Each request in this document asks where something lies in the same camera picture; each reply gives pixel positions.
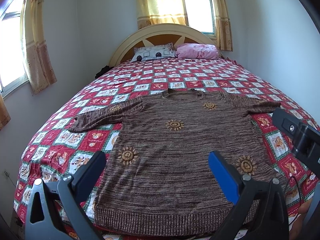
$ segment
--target bed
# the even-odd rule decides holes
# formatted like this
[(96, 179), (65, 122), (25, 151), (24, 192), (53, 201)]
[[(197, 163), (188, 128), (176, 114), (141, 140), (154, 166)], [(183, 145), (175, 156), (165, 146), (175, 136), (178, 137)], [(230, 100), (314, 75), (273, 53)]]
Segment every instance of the bed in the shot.
[[(77, 114), (104, 108), (109, 104), (160, 93), (167, 88), (204, 92), (222, 90), (251, 98), (280, 101), (281, 107), (286, 111), (320, 130), (315, 120), (292, 99), (237, 62), (222, 56), (215, 60), (167, 58), (130, 63), (134, 47), (169, 42), (175, 47), (183, 43), (212, 44), (202, 33), (182, 25), (159, 24), (137, 31), (113, 54), (109, 65), (114, 68), (79, 91), (33, 136), (21, 157), (14, 197), (14, 209), (23, 222), (35, 179), (56, 181), (65, 173), (74, 174), (97, 150), (104, 151), (109, 156), (121, 124), (103, 125), (84, 133), (68, 131)], [(263, 134), (268, 155), (266, 158), (287, 179), (296, 177), (301, 187), (302, 201), (306, 201), (313, 195), (318, 179), (293, 157), (290, 152), (291, 140), (272, 125), (271, 116), (272, 114), (252, 115), (253, 124)], [(94, 221), (93, 201), (99, 183), (100, 180), (88, 200), (81, 203), (91, 221)], [(299, 205), (295, 182), (290, 180), (287, 194), (289, 217), (297, 213)], [(60, 207), (59, 210), (62, 219), (68, 224), (63, 208)], [(68, 230), (76, 238), (75, 233), (70, 228)]]

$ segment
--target wall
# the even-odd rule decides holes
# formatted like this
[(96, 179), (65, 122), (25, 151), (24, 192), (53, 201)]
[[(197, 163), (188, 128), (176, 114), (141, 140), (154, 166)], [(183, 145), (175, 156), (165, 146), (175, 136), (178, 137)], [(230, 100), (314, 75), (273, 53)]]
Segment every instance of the wall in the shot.
[[(44, 36), (58, 82), (32, 96), (26, 84), (5, 100), (11, 121), (0, 131), (0, 172), (6, 169), (13, 182), (19, 172), (21, 154), (47, 119), (89, 83), (79, 46), (76, 0), (45, 0)], [(0, 212), (7, 223), (13, 210), (15, 187), (0, 176)]]
[(248, 66), (320, 122), (320, 34), (298, 0), (241, 0)]
[[(247, 63), (244, 19), (239, 0), (227, 0), (234, 52), (223, 52), (244, 66)], [(136, 0), (78, 0), (81, 45), (94, 76), (109, 60), (116, 48), (138, 30)]]

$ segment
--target yellow sun motif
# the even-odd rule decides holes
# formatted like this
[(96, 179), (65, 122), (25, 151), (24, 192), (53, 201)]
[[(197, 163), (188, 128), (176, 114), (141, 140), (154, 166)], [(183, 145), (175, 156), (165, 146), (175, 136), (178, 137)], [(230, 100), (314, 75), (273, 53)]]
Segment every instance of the yellow sun motif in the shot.
[(110, 112), (115, 112), (121, 109), (121, 106), (114, 106), (112, 108), (110, 108)]
[(165, 126), (170, 129), (171, 131), (179, 131), (182, 128), (184, 128), (184, 122), (180, 121), (180, 120), (171, 120), (171, 121), (167, 121), (165, 123)]
[(214, 104), (214, 103), (204, 103), (203, 106), (206, 107), (207, 109), (209, 109), (210, 111), (211, 111), (211, 110), (214, 110), (214, 109), (217, 109), (217, 107), (218, 107), (218, 106), (217, 106), (216, 104)]
[(120, 163), (123, 163), (123, 165), (132, 164), (132, 161), (135, 162), (138, 158), (138, 153), (136, 152), (136, 150), (128, 146), (123, 147), (118, 155), (120, 155), (118, 159)]
[(236, 164), (238, 170), (240, 172), (244, 172), (251, 175), (254, 175), (254, 172), (257, 170), (257, 165), (253, 158), (251, 158), (249, 155), (248, 156), (241, 156), (238, 159), (238, 163)]

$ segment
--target arched headboard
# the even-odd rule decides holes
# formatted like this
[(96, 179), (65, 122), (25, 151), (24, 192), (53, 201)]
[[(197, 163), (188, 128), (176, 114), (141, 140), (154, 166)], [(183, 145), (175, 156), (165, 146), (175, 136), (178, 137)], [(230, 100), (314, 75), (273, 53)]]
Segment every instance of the arched headboard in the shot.
[(132, 59), (133, 48), (162, 45), (172, 42), (174, 48), (183, 43), (213, 44), (203, 33), (188, 26), (163, 23), (145, 27), (124, 40), (113, 54), (109, 66), (114, 67)]

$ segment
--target electrical socket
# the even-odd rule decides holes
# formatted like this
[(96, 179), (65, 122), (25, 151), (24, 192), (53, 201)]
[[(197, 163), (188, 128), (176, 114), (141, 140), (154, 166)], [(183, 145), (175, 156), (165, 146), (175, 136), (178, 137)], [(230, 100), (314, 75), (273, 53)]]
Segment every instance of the electrical socket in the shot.
[(7, 172), (6, 170), (2, 171), (2, 176), (4, 176), (6, 179), (10, 177), (10, 173)]

